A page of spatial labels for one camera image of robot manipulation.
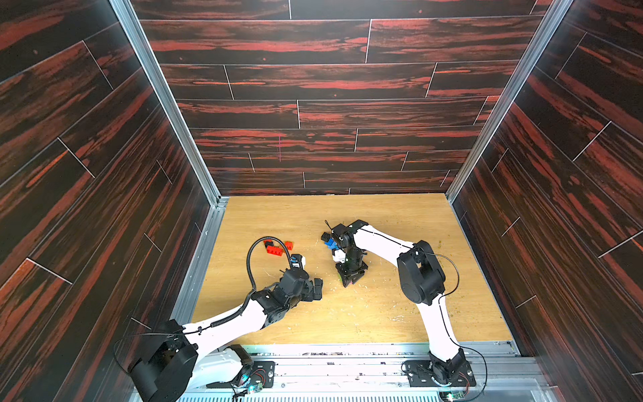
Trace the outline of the light blue lego plate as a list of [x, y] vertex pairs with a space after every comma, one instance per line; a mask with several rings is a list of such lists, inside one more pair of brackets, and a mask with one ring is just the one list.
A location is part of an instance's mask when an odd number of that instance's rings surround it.
[[331, 251], [338, 249], [337, 243], [333, 238], [330, 238], [328, 241], [325, 242], [325, 244]]

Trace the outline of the red 2x4 lego brick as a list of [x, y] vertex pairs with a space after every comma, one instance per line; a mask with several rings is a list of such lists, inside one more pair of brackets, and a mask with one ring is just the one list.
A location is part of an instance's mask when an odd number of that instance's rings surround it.
[[276, 246], [266, 246], [266, 252], [273, 256], [282, 256], [284, 254], [284, 250]]

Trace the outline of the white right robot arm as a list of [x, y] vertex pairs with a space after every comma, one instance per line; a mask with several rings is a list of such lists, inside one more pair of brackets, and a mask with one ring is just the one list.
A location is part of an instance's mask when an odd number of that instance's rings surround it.
[[429, 243], [412, 243], [385, 234], [365, 221], [338, 224], [323, 235], [343, 286], [361, 279], [372, 253], [398, 269], [403, 294], [420, 310], [430, 344], [430, 369], [438, 385], [450, 385], [467, 364], [446, 313], [445, 273]]

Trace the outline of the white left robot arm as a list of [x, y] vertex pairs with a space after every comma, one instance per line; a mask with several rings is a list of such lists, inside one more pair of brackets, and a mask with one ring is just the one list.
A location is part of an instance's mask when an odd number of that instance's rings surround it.
[[300, 302], [320, 301], [323, 280], [286, 274], [278, 283], [254, 291], [237, 309], [202, 321], [179, 325], [169, 320], [139, 348], [127, 372], [143, 401], [177, 401], [187, 390], [229, 385], [247, 394], [268, 380], [264, 368], [233, 341], [281, 321]]

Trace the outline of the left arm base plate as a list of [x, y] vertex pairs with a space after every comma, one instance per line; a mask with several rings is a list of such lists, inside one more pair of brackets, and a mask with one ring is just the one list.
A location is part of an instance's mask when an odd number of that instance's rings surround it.
[[271, 389], [276, 378], [276, 363], [274, 361], [254, 361], [250, 366], [244, 366], [238, 375], [230, 382], [236, 390], [249, 393]]

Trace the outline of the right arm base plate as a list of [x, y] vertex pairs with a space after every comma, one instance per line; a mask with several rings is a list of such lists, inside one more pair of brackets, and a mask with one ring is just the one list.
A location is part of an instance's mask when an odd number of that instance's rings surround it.
[[470, 363], [407, 360], [401, 365], [411, 388], [472, 388], [477, 385]]

